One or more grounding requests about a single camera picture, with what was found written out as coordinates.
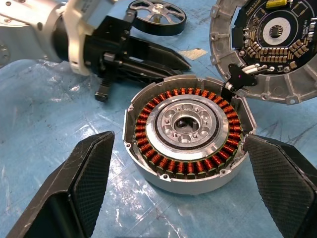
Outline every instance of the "blue work surface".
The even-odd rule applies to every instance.
[[[202,48],[192,73],[220,78],[210,63],[210,9],[214,0],[171,0],[187,13],[184,32],[155,37],[133,35],[177,51]],[[123,16],[128,1],[113,16]],[[23,60],[0,70],[0,237],[17,221],[46,177],[78,141],[112,130],[115,143],[107,191],[94,238],[280,238],[259,195],[247,161],[230,183],[198,196],[181,196],[153,187],[140,175],[122,142],[124,110],[142,86],[115,83],[103,104],[94,92],[100,80],[61,64]],[[317,99],[286,106],[248,100],[258,134],[290,143],[317,165]]]

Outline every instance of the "copper wire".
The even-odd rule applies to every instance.
[[[147,113],[147,114],[150,114],[151,111],[152,111],[152,110],[149,109],[149,108],[147,108],[147,107],[145,107],[145,108],[142,109],[142,112]]]
[[[240,139],[240,133],[231,131],[231,132],[229,132],[229,137],[235,138],[235,139]]]
[[[213,100],[216,97],[215,93],[210,93],[208,99]]]
[[[177,172],[184,174],[185,173],[185,165],[183,162],[179,162],[177,165]]]
[[[200,92],[201,92],[200,88],[196,88],[195,95],[199,96]]]
[[[193,173],[194,173],[194,165],[193,165],[192,162],[189,162],[189,163],[187,164],[187,173],[188,173],[188,174],[193,174]]]
[[[147,123],[147,120],[145,119],[137,119],[137,125],[145,125]]]
[[[160,99],[158,98],[153,98],[152,101],[157,105],[160,103]]]
[[[201,161],[196,162],[196,170],[198,173],[205,171],[204,165]]]
[[[235,150],[234,147],[232,147],[232,146],[230,146],[230,145],[228,145],[228,144],[225,144],[225,145],[223,146],[223,148],[224,148],[226,151],[230,152],[231,154],[233,154],[233,152],[234,152],[234,150]]]
[[[154,103],[152,103],[152,102],[149,102],[148,104],[147,104],[147,107],[148,108],[151,108],[151,109],[154,109],[155,108],[155,104]]]
[[[193,94],[193,92],[194,92],[194,89],[193,89],[193,88],[188,88],[187,94]]]
[[[230,119],[229,124],[240,124],[240,120],[238,118]]]
[[[236,147],[237,147],[237,146],[239,145],[239,141],[228,138],[227,144],[233,145],[233,146],[236,146]]]
[[[220,97],[220,96],[217,96],[214,100],[213,100],[213,102],[214,103],[220,103],[222,101],[222,97]]]
[[[137,144],[138,144],[138,146],[144,145],[144,144],[146,144],[146,143],[148,143],[148,142],[149,142],[149,141],[148,141],[148,139],[147,139],[146,137],[137,139]]]
[[[145,131],[145,125],[136,125],[135,131]]]
[[[227,118],[228,119],[237,118],[237,117],[238,117],[238,115],[237,115],[236,112],[230,112],[230,113],[227,114]]]
[[[162,157],[161,155],[156,154],[156,155],[153,156],[151,161],[156,165],[158,162],[160,162],[161,157]]]
[[[180,94],[181,95],[185,95],[186,94],[186,89],[185,88],[181,88],[180,89]]]
[[[172,95],[172,93],[171,93],[170,91],[167,91],[167,92],[166,92],[166,96],[167,96],[167,98],[173,97],[173,95]]]
[[[219,151],[219,155],[225,160],[229,159],[229,157],[230,157],[230,155],[227,152],[223,151],[223,150]]]
[[[217,166],[223,164],[223,161],[221,160],[221,158],[218,155],[213,155],[211,157],[211,159]]]
[[[209,170],[215,168],[214,164],[211,162],[210,159],[205,159],[205,160],[204,160],[204,164],[205,164],[205,166],[206,166],[206,168],[207,168],[207,171],[209,171]]]
[[[146,114],[146,113],[140,113],[139,115],[139,118],[142,118],[142,119],[147,119],[149,117],[149,114]]]
[[[167,163],[168,163],[168,158],[164,157],[164,158],[160,161],[160,163],[158,164],[158,166],[161,167],[162,169],[164,169],[165,166],[167,165]]]
[[[156,153],[156,151],[152,148],[150,150],[148,150],[144,155],[148,158],[148,160],[150,158],[152,158],[152,156]]]
[[[140,150],[141,150],[142,153],[145,153],[150,148],[151,148],[151,145],[148,143],[148,144],[142,145],[140,147]]]
[[[229,105],[229,103],[227,102],[227,101],[222,101],[221,103],[219,103],[219,106],[221,107],[221,108],[224,108],[224,107],[226,107],[226,106],[228,106]]]
[[[229,113],[229,112],[232,112],[234,110],[233,106],[228,106],[228,107],[225,107],[223,109],[224,113]]]
[[[173,94],[174,94],[174,96],[178,96],[179,94],[178,94],[178,89],[174,89],[173,90]]]
[[[158,98],[159,98],[161,101],[166,100],[166,96],[165,96],[163,93],[161,93],[161,94],[158,96]]]
[[[202,93],[202,97],[206,98],[208,96],[209,91],[204,90]]]
[[[175,168],[176,168],[176,162],[174,160],[169,161],[167,170],[173,173],[175,171]]]

